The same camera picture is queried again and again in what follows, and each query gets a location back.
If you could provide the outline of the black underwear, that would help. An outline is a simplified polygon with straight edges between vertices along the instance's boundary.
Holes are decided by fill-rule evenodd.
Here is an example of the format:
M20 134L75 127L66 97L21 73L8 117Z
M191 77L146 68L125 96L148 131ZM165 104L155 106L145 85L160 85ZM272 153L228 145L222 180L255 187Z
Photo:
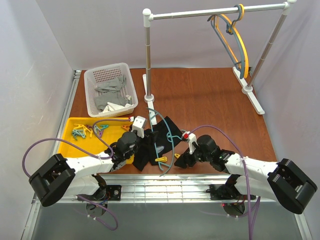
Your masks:
M134 154L133 166L142 171L147 163L158 166L156 159L172 151L172 142L169 139L169 131L166 123L161 120L158 124L144 131L141 145Z

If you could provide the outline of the teal plastic hanger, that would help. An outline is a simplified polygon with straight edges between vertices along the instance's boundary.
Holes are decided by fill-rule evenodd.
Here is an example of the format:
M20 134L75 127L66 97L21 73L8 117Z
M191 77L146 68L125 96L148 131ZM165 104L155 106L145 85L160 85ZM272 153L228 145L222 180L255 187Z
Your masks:
M148 110L149 122L151 122L154 118L156 118L156 116L160 116L160 118L163 120L163 122L167 128L167 134L166 134L167 141L169 143L171 143L171 162L170 162L170 164L166 164L166 163L162 163L162 162L158 163L159 169L161 171L163 171L163 173L159 177L164 177L172 169L172 167L174 165L174 158L175 158L174 139L177 138L180 141L183 141L183 137L172 134L172 131L171 131L171 128L169 127L168 122L165 120L165 118L157 110L154 110L150 107L147 107L146 109Z

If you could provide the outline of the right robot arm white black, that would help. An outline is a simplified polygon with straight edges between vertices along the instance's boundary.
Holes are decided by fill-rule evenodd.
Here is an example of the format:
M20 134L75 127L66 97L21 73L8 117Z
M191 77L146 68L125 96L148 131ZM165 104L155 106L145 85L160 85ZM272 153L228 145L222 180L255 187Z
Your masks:
M317 192L317 185L292 160L268 162L221 149L210 135L185 134L188 149L175 161L186 169L207 162L215 170L229 174L224 185L214 191L218 198L233 200L245 195L277 201L285 209L302 214Z

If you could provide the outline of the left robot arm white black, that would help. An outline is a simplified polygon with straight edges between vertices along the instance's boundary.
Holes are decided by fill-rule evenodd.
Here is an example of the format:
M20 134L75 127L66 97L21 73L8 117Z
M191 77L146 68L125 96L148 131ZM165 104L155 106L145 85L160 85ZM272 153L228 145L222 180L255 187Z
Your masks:
M102 200L108 187L100 174L114 172L125 166L142 146L152 145L158 134L157 131L145 132L144 135L139 135L137 130L127 131L98 154L88 153L85 157L54 154L29 177L29 183L44 207L72 195Z

